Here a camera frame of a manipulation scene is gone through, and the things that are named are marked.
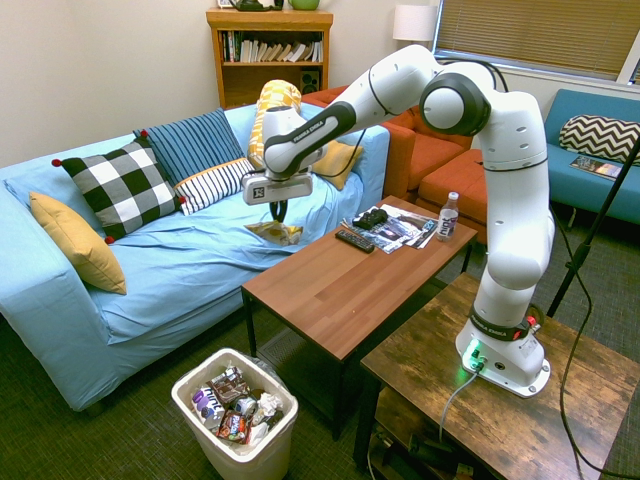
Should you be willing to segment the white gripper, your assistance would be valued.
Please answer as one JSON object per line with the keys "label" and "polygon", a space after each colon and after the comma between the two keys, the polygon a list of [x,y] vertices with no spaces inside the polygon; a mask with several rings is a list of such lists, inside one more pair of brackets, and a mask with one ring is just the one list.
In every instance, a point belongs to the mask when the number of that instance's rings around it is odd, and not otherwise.
{"label": "white gripper", "polygon": [[274,221],[285,219],[287,200],[308,196],[312,191],[313,178],[308,172],[297,173],[283,181],[269,179],[264,174],[248,175],[242,179],[244,201],[248,205],[270,203],[269,208]]}

